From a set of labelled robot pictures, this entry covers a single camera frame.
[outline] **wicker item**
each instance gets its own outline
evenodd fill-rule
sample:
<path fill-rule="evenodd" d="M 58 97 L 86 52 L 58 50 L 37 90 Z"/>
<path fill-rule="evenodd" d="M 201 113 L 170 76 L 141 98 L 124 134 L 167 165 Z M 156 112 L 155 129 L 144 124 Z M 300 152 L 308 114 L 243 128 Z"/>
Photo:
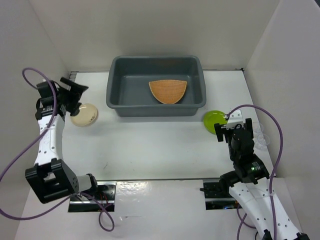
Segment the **wicker item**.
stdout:
<path fill-rule="evenodd" d="M 187 81 L 181 80 L 158 80 L 149 82 L 153 96 L 163 104 L 175 104 L 185 94 Z"/>

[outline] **white wall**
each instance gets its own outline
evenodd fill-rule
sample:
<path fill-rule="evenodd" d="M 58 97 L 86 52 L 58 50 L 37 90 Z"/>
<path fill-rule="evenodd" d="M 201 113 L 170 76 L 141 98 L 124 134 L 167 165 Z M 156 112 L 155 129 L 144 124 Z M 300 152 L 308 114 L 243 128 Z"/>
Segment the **white wall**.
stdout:
<path fill-rule="evenodd" d="M 21 75 L 24 67 L 35 67 L 58 80 L 67 70 L 28 0 L 3 0 L 0 7 L 0 171 L 38 134 L 35 104 L 39 94 Z M 40 78 L 31 78 L 36 84 Z M 0 183 L 0 207 L 21 216 L 29 187 L 25 169 L 33 166 L 33 148 L 21 157 Z M 1 239 L 12 240 L 19 222 L 0 216 Z"/>
<path fill-rule="evenodd" d="M 30 0 L 68 69 L 118 55 L 192 54 L 204 69 L 244 68 L 279 0 Z"/>
<path fill-rule="evenodd" d="M 248 66 L 253 102 L 279 120 L 284 149 L 278 175 L 286 177 L 302 229 L 319 238 L 320 222 L 320 8 L 314 0 L 281 0 Z M 275 160 L 279 134 L 258 115 L 271 138 Z"/>

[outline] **gray bin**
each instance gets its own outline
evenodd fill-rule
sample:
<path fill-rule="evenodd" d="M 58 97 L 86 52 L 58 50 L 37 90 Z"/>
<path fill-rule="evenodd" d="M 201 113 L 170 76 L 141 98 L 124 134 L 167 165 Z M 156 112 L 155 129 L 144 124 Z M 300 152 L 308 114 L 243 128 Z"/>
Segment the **gray bin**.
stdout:
<path fill-rule="evenodd" d="M 162 104 L 149 82 L 184 80 L 184 96 L 176 104 Z M 106 104 L 120 117 L 193 116 L 206 104 L 204 73 L 196 56 L 118 56 L 111 65 Z"/>

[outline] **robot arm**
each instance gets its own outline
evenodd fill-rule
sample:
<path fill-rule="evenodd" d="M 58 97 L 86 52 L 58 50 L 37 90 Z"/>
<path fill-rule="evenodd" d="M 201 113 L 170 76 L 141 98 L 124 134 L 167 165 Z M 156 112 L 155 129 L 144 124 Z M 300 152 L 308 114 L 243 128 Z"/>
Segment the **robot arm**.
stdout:
<path fill-rule="evenodd" d="M 62 133 L 65 127 L 65 116 L 70 112 L 72 116 L 79 113 L 79 102 L 82 93 L 88 89 L 86 86 L 76 84 L 66 78 L 61 78 L 62 83 L 70 89 L 56 87 L 52 82 L 57 96 L 57 113 L 51 126 L 39 142 L 38 155 L 34 166 L 25 170 L 25 178 L 31 188 L 45 204 L 79 192 L 95 192 L 97 181 L 92 174 L 76 176 L 63 161 Z M 40 134 L 48 127 L 54 114 L 53 94 L 47 82 L 37 85 L 41 98 L 37 101 L 35 114 L 38 120 Z"/>
<path fill-rule="evenodd" d="M 234 171 L 220 177 L 223 192 L 229 193 L 243 207 L 263 240 L 272 240 L 274 235 L 273 212 L 269 188 L 269 172 L 254 154 L 252 120 L 243 121 L 240 110 L 235 111 L 227 124 L 214 125 L 219 142 L 228 143 Z M 277 194 L 273 190 L 278 240 L 309 240 L 289 219 Z"/>

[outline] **beige plate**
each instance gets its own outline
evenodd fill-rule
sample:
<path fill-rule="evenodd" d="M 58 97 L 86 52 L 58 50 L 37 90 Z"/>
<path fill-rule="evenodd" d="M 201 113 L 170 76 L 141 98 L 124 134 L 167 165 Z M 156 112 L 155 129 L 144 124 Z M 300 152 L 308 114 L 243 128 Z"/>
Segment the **beige plate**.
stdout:
<path fill-rule="evenodd" d="M 181 80 L 158 80 L 149 82 L 153 96 L 163 104 L 175 104 L 185 94 L 187 81 Z"/>
<path fill-rule="evenodd" d="M 78 115 L 70 116 L 71 122 L 78 127 L 89 126 L 98 117 L 98 109 L 90 103 L 82 104 L 79 110 Z"/>

